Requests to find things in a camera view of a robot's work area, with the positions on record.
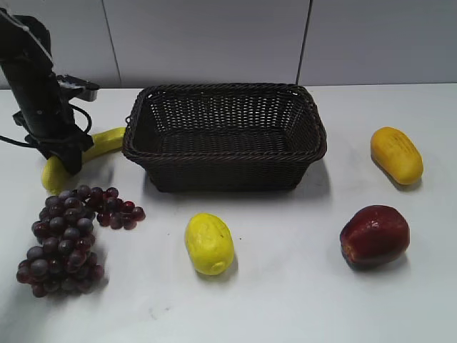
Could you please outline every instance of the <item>table surface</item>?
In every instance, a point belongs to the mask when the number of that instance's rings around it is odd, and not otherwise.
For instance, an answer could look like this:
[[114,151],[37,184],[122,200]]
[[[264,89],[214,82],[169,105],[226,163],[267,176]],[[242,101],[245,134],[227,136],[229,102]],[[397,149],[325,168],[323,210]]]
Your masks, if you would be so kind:
[[[96,227],[107,283],[90,294],[34,299],[14,278],[34,245],[31,223],[46,192],[37,151],[0,143],[0,342],[452,342],[457,317],[457,84],[309,87],[328,152],[298,188],[273,194],[161,194],[121,153],[84,166],[70,184],[119,188],[144,207],[133,231]],[[138,89],[106,89],[92,132],[124,125]],[[0,91],[0,134],[22,139],[17,110]],[[78,117],[84,126],[84,119]],[[371,135],[404,131],[422,153],[418,187],[399,190],[371,161]],[[355,273],[339,233],[360,208],[387,204],[405,216],[405,257]],[[184,230],[197,212],[231,229],[236,261],[219,277],[195,273]]]

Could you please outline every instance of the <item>white wall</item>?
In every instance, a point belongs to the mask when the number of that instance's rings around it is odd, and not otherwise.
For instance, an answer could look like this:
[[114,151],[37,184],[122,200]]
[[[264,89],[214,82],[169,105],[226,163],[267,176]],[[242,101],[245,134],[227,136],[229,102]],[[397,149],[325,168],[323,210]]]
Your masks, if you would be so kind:
[[[58,73],[105,87],[294,82],[308,8],[308,0],[104,0],[105,13],[102,0],[9,3],[48,27]],[[457,0],[315,0],[300,82],[457,82],[456,34]]]

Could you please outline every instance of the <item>plastic fruit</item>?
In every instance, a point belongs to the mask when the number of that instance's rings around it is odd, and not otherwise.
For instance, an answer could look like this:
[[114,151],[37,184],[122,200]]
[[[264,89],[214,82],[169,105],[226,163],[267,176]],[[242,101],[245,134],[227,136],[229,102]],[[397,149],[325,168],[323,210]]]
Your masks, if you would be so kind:
[[205,275],[222,273],[235,256],[229,228],[208,213],[197,214],[189,222],[186,247],[195,270]]
[[393,127],[383,127],[374,133],[371,156],[399,184],[414,184],[422,176],[421,154],[403,132]]
[[[83,163],[110,151],[120,149],[125,131],[125,127],[119,127],[93,135],[94,145],[83,153]],[[57,195],[62,191],[66,181],[70,178],[71,175],[65,170],[60,159],[52,156],[44,166],[41,183],[48,192]]]
[[361,209],[340,234],[341,251],[355,268],[371,268],[401,256],[409,245],[409,226],[393,207]]

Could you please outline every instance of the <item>yellow banana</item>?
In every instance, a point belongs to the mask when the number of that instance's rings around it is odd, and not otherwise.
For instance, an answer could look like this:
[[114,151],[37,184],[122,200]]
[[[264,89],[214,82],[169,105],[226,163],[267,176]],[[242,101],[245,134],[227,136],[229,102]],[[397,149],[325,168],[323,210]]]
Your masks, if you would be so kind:
[[[94,145],[83,153],[83,164],[107,152],[120,149],[124,138],[125,127],[118,127],[92,136]],[[48,159],[41,174],[43,187],[51,194],[60,193],[71,175],[65,170],[61,160],[56,156]]]

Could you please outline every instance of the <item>dark brown basket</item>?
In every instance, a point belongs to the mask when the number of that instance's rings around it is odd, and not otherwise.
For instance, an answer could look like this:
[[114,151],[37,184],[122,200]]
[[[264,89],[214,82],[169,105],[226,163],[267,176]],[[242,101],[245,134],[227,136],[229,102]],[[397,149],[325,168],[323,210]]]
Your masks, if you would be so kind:
[[144,89],[123,153],[162,192],[293,189],[327,150],[311,95],[290,84]]

